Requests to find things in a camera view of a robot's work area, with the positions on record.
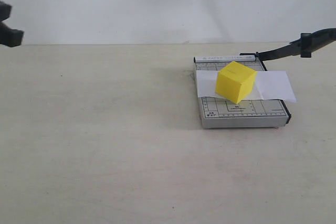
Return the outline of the white paper sheet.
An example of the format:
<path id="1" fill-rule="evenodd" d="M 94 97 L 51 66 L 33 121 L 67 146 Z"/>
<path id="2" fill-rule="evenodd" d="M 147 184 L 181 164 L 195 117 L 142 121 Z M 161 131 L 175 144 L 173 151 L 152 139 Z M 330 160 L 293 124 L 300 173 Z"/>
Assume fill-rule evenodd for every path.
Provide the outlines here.
<path id="1" fill-rule="evenodd" d="M 197 96 L 222 99 L 215 93 L 217 71 L 197 70 L 195 81 Z M 257 72 L 254 87 L 245 100 L 283 100 L 296 103 L 297 99 L 292 90 L 288 75 L 285 71 Z"/>

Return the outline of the yellow foam cube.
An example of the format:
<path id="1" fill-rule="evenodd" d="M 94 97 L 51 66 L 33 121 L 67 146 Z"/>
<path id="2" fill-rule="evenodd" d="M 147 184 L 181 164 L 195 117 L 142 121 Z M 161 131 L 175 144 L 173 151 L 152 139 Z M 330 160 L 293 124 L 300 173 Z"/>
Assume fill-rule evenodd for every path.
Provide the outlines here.
<path id="1" fill-rule="evenodd" d="M 257 71 L 232 61 L 217 74 L 215 93 L 238 104 L 253 90 Z"/>

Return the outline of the grey paper cutter base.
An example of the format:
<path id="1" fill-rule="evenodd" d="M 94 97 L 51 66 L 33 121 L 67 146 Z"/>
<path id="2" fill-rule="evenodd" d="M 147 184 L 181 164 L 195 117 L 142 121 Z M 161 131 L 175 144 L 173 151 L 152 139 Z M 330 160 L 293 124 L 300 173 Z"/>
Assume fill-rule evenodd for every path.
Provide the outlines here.
<path id="1" fill-rule="evenodd" d="M 267 70 L 253 53 L 194 57 L 194 78 L 203 128 L 283 127 L 289 123 L 291 114 L 284 101 L 264 100 L 257 90 L 239 104 L 221 98 L 216 93 L 210 94 L 215 89 L 217 71 L 232 61 L 257 71 Z"/>

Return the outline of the black cutter blade arm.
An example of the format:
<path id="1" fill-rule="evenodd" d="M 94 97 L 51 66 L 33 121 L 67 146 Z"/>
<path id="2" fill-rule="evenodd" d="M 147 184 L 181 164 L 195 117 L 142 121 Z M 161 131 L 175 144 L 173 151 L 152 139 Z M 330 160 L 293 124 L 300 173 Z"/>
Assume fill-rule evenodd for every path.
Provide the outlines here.
<path id="1" fill-rule="evenodd" d="M 261 61 L 276 60 L 299 55 L 301 58 L 311 58 L 312 53 L 335 41 L 335 28 L 326 28 L 313 33 L 301 33 L 300 38 L 284 47 L 270 51 L 256 52 Z"/>

